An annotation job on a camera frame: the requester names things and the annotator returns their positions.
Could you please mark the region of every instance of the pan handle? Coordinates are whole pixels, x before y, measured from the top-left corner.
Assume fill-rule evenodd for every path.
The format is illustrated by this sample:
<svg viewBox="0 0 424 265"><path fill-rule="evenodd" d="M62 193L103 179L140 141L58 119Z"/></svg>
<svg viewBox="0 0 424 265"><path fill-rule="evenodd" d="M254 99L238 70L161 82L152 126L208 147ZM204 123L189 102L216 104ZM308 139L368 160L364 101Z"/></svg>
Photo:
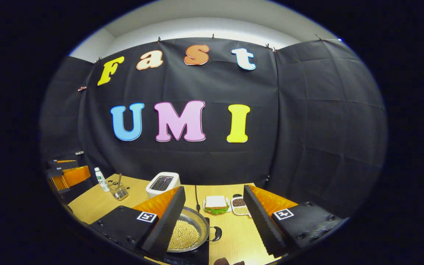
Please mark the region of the pan handle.
<svg viewBox="0 0 424 265"><path fill-rule="evenodd" d="M212 240L207 240L207 241L215 242L222 237L222 229L218 226L211 226L211 228L215 228L215 238Z"/></svg>

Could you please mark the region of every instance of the bottle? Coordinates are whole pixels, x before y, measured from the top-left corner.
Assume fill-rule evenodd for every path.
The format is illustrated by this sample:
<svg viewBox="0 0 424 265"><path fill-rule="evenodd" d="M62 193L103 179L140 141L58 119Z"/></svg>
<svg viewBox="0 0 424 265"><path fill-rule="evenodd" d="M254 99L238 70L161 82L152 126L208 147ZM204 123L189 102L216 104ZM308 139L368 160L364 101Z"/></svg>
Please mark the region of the bottle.
<svg viewBox="0 0 424 265"><path fill-rule="evenodd" d="M105 191L105 192L109 192L109 191L111 191L111 190L109 189L109 185L107 184L106 179L105 179L105 178L104 178L104 176L102 175L101 170L99 170L99 167L95 167L95 168L94 168L94 172L96 173L96 179L98 179L99 184L100 184L100 185L101 185L101 187L102 187L102 190L103 190L103 191Z"/></svg>

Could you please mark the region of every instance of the sandwich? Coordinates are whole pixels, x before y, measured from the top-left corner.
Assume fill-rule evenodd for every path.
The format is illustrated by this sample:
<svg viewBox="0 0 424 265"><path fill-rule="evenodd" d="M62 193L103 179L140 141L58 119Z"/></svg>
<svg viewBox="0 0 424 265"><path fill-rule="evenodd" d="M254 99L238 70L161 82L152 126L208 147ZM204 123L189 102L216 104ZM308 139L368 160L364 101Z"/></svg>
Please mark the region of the sandwich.
<svg viewBox="0 0 424 265"><path fill-rule="evenodd" d="M207 196L205 198L204 210L215 215L219 213L226 213L229 207L229 204L225 200L225 196Z"/></svg>

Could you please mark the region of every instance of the glass cup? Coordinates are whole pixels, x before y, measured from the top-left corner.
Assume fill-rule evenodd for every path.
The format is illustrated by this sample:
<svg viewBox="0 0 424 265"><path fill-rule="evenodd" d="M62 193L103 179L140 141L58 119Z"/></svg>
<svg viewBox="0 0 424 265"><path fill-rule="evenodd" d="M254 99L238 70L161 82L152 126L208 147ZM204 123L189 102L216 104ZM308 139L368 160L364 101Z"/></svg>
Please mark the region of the glass cup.
<svg viewBox="0 0 424 265"><path fill-rule="evenodd" d="M128 192L122 183L117 185L117 182L115 182L109 188L111 189L112 196L114 196L116 200L123 200L128 196Z"/></svg>

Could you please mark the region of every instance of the cable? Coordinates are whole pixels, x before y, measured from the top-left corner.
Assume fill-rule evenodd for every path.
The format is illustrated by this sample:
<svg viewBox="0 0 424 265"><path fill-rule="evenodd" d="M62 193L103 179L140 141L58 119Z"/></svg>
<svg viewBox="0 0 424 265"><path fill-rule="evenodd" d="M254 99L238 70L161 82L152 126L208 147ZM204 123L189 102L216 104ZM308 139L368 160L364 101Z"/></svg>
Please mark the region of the cable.
<svg viewBox="0 0 424 265"><path fill-rule="evenodd" d="M197 199L197 185L194 185L194 188L195 188L195 202L197 203L195 207L197 208L197 212L199 212L199 210L201 209L201 206L199 205L199 200Z"/></svg>

